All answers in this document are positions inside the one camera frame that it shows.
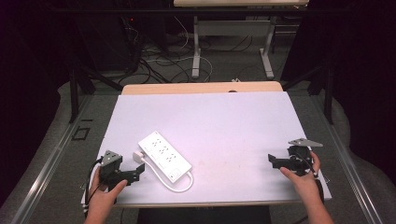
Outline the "white desk with metal legs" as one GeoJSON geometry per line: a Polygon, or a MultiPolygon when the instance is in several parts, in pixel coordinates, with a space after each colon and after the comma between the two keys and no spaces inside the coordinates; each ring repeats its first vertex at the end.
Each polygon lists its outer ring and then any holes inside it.
{"type": "MultiPolygon", "coordinates": [[[[306,6],[309,0],[174,0],[175,7],[192,7],[192,8],[214,8],[226,9],[241,8],[241,9],[298,9],[306,6]]],[[[198,78],[200,75],[200,60],[201,47],[199,37],[204,35],[263,35],[265,45],[260,49],[262,57],[262,64],[264,74],[268,79],[273,79],[274,73],[272,65],[268,58],[268,52],[271,47],[272,39],[275,34],[276,16],[270,16],[266,21],[253,20],[239,20],[239,21],[202,21],[197,16],[193,17],[193,41],[194,41],[194,56],[192,63],[193,78],[198,78]]]]}

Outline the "black computer tower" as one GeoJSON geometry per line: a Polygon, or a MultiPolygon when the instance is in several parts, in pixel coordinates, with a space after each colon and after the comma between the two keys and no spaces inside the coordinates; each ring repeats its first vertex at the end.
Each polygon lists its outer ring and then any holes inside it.
{"type": "Polygon", "coordinates": [[[98,71],[137,70],[142,37],[126,18],[82,16],[76,23],[98,71]]]}

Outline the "white power strip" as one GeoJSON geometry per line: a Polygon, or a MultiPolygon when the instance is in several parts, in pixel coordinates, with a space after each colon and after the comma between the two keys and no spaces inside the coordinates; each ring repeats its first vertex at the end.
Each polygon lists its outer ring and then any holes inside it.
{"type": "Polygon", "coordinates": [[[172,183],[192,168],[191,164],[158,132],[153,132],[138,145],[172,183]]]}

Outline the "person's left hand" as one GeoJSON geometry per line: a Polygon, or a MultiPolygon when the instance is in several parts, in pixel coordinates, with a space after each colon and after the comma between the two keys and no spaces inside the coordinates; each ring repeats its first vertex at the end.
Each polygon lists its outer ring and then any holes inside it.
{"type": "Polygon", "coordinates": [[[100,184],[100,168],[97,168],[90,189],[89,213],[109,214],[115,200],[126,187],[127,181],[122,180],[114,189],[107,191],[107,186],[100,184]]]}

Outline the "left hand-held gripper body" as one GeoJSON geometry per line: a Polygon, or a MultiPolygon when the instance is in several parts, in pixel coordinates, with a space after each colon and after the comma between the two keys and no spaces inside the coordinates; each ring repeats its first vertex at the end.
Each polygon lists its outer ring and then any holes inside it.
{"type": "Polygon", "coordinates": [[[100,182],[108,186],[109,190],[114,189],[122,180],[125,179],[120,170],[122,156],[113,151],[107,150],[100,165],[100,182]]]}

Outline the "aluminium floor rail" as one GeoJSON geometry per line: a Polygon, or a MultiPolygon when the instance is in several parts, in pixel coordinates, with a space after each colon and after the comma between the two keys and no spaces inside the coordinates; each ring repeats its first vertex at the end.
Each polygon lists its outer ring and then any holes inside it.
{"type": "Polygon", "coordinates": [[[324,100],[320,96],[312,96],[311,100],[320,117],[321,123],[324,125],[326,133],[331,139],[328,147],[332,147],[337,162],[341,166],[343,175],[346,177],[347,185],[352,191],[353,198],[357,201],[359,209],[364,215],[367,224],[383,224],[383,219],[375,207],[373,198],[357,170],[357,165],[353,161],[347,147],[342,142],[341,136],[336,131],[333,124],[325,116],[324,100]]]}
{"type": "Polygon", "coordinates": [[[70,123],[61,103],[44,141],[11,193],[1,224],[82,224],[84,183],[98,146],[94,137],[93,96],[82,98],[80,114],[70,123]],[[84,141],[73,141],[77,127],[88,127],[84,141]]]}

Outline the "black square floor socket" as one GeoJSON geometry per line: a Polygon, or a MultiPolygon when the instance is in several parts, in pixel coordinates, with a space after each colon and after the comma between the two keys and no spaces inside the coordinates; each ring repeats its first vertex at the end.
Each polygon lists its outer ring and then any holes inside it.
{"type": "Polygon", "coordinates": [[[78,126],[77,129],[75,130],[75,132],[72,135],[72,140],[73,141],[84,141],[89,132],[90,132],[90,128],[88,127],[80,127],[78,126]]]}

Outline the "person's right hand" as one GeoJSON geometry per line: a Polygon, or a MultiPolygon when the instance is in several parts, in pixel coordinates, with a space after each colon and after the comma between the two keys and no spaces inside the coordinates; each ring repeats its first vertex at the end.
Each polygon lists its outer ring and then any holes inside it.
{"type": "Polygon", "coordinates": [[[281,167],[280,172],[291,181],[304,205],[313,205],[314,207],[317,207],[322,205],[319,189],[315,179],[315,176],[319,171],[320,162],[318,156],[313,151],[310,152],[310,155],[313,159],[313,171],[310,171],[307,175],[297,176],[285,167],[281,167]]]}

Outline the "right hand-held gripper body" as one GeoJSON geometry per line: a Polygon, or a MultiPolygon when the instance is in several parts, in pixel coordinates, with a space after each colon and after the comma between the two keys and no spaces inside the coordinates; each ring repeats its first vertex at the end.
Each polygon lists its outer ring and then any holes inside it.
{"type": "Polygon", "coordinates": [[[313,168],[313,158],[311,156],[313,147],[322,147],[322,144],[305,138],[290,140],[288,152],[293,162],[290,169],[298,176],[306,175],[309,171],[311,171],[314,176],[318,175],[313,168]]]}

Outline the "black horizontal bar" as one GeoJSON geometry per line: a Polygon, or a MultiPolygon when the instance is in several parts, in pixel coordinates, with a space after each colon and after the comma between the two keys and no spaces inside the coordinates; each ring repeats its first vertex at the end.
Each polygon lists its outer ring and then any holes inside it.
{"type": "Polygon", "coordinates": [[[348,13],[347,8],[331,9],[259,9],[259,8],[168,8],[168,9],[78,9],[50,7],[54,13],[65,14],[128,14],[138,16],[149,15],[192,15],[192,16],[229,16],[229,15],[301,15],[301,16],[324,16],[343,15],[348,13]]]}

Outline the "black metal stand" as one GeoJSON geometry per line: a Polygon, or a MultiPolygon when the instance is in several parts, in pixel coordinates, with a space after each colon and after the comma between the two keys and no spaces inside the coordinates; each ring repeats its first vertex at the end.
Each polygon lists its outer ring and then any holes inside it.
{"type": "Polygon", "coordinates": [[[123,87],[115,83],[109,78],[101,75],[85,65],[73,65],[68,69],[69,84],[70,84],[70,100],[71,100],[71,117],[69,122],[73,123],[79,114],[79,99],[78,89],[81,89],[85,94],[94,94],[96,88],[92,83],[92,79],[98,79],[107,86],[116,91],[121,91],[123,87]]]}
{"type": "Polygon", "coordinates": [[[323,103],[323,114],[326,120],[333,124],[332,120],[332,94],[333,94],[333,83],[334,83],[334,67],[332,65],[318,65],[310,69],[291,81],[282,84],[284,91],[294,87],[298,83],[311,78],[311,82],[308,85],[307,92],[309,95],[319,95],[321,91],[324,91],[324,103],[323,103]]]}

